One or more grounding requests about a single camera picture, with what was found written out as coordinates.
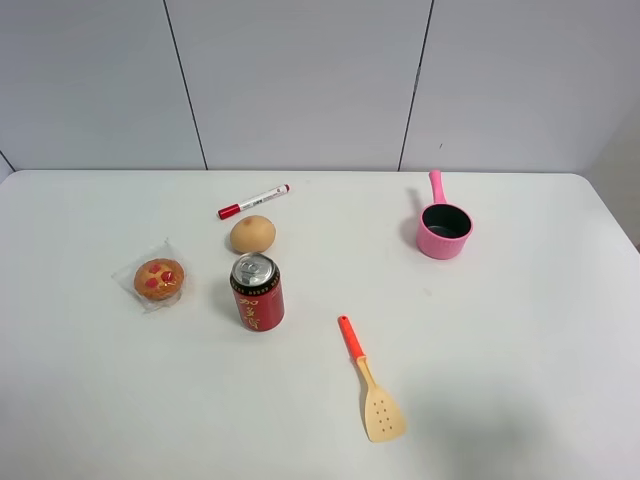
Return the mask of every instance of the packaged pastry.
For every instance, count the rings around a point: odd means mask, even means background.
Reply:
[[[183,263],[168,241],[113,274],[148,312],[180,300],[185,278]]]

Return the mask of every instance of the toy kitchen item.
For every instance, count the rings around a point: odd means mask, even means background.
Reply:
[[[251,215],[240,220],[231,229],[229,241],[240,253],[264,252],[276,239],[276,227],[268,218]]]
[[[136,271],[133,286],[149,300],[166,300],[180,291],[184,270],[170,258],[154,258]]]
[[[416,243],[425,255],[448,260],[462,251],[473,231],[471,217],[461,208],[447,203],[438,170],[429,173],[433,203],[420,216]]]
[[[231,288],[240,318],[249,330],[265,332],[284,317],[280,270],[260,253],[242,255],[231,268]]]
[[[362,377],[367,382],[367,397],[364,404],[364,423],[367,435],[372,442],[386,442],[399,437],[407,431],[404,415],[395,404],[391,396],[385,392],[373,379],[367,357],[360,347],[349,317],[338,319],[340,330],[349,348],[351,357],[360,369]]]
[[[243,210],[246,210],[251,207],[255,207],[256,205],[260,205],[261,203],[268,202],[274,198],[278,198],[291,190],[289,185],[284,184],[276,187],[268,192],[261,193],[260,195],[256,195],[255,197],[250,198],[249,200],[245,200],[242,203],[234,203],[233,205],[229,205],[228,207],[224,207],[221,210],[218,210],[218,217],[220,220],[224,220],[225,218],[229,218],[236,213],[240,213]]]

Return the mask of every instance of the pink pot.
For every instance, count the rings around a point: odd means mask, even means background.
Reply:
[[[464,210],[447,203],[439,170],[429,172],[433,203],[420,215],[416,242],[425,255],[448,260],[462,251],[473,231],[471,217]]]

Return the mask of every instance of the toy food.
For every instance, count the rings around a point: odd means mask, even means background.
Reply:
[[[252,215],[235,224],[230,240],[234,250],[240,253],[264,252],[276,238],[276,227],[269,219]]]
[[[149,300],[164,300],[180,291],[184,277],[184,270],[178,262],[156,258],[138,268],[133,286],[136,292]]]

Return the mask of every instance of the spatula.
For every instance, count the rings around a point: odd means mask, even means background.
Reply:
[[[391,396],[385,392],[373,379],[367,357],[360,347],[349,317],[338,319],[342,335],[347,343],[362,377],[367,382],[367,397],[364,402],[364,424],[367,435],[372,442],[387,442],[399,437],[407,431],[404,415],[395,404]]]

